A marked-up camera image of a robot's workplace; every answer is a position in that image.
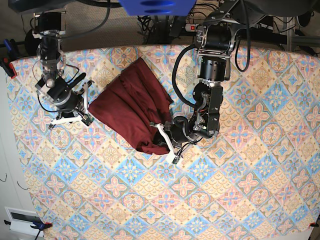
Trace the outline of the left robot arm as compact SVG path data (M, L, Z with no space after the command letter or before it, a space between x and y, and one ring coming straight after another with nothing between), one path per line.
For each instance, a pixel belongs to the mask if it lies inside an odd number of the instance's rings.
M178 98L193 108L191 118L176 116L165 123L151 122L157 128L155 141L168 148L166 157L176 165L183 152L202 139L215 138L220 131L220 107L223 102L222 82L231 76L231 52L237 32L249 30L249 15L243 0L226 0L203 23L195 27L196 42L178 55L172 70L171 83ZM194 103L187 100L177 85L178 66L183 56L196 51L198 84L192 91Z

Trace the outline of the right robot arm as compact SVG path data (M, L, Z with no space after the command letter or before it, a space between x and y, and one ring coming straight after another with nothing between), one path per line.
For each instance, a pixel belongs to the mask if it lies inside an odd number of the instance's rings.
M76 73L70 80L65 80L63 75L67 64L66 55L61 48L59 37L65 34L62 27L62 12L44 12L35 14L31 21L32 34L40 38L37 47L37 57L42 65L42 74L36 87L37 97L43 98L56 107L56 110L47 110L49 113L57 113L49 124L52 130L56 125L80 122L84 126L90 126L94 117L88 111L89 87L92 80L84 82L81 89L74 91L86 73Z

